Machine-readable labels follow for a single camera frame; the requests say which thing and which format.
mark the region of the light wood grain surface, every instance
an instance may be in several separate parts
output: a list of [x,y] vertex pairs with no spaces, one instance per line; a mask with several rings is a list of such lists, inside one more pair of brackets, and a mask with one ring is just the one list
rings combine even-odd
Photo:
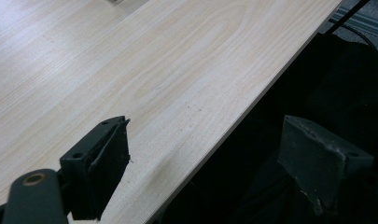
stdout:
[[102,223],[151,220],[339,3],[0,0],[0,204],[125,115],[132,162]]

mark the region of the black cable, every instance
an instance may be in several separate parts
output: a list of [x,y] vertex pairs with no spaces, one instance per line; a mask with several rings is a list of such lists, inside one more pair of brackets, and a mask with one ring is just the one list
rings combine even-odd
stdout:
[[[337,21],[336,20],[334,20],[334,19],[330,19],[329,20],[329,22],[332,22],[332,23],[334,23],[334,24],[336,24],[337,23]],[[348,25],[345,25],[345,24],[342,24],[342,25],[340,25],[342,28],[344,28],[344,29],[346,29],[346,30],[349,30],[350,32],[352,32],[352,33],[354,33],[354,34],[356,34],[356,35],[358,35],[358,36],[360,36],[360,38],[362,38],[372,49],[377,49],[376,47],[375,47],[375,45],[364,35],[364,34],[362,34],[361,32],[359,32],[359,31],[357,31],[357,30],[355,30],[354,28],[352,28],[352,27],[350,27],[350,26],[348,26]]]
[[357,13],[361,8],[368,4],[370,0],[360,0],[351,10],[349,10],[339,21],[335,22],[334,25],[326,31],[326,35],[331,35],[336,31],[340,26],[349,20],[355,13]]

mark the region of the wooden table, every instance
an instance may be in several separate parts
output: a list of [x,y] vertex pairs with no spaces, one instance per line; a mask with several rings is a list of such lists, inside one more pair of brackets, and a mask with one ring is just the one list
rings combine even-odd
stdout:
[[0,0],[0,204],[103,119],[132,162],[103,223],[157,215],[341,0]]

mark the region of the black fabric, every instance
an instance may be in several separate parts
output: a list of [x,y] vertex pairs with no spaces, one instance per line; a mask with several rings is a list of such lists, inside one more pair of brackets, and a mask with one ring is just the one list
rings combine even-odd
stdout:
[[276,162],[286,114],[310,119],[368,151],[378,172],[378,52],[317,35],[159,222],[343,223],[315,216]]

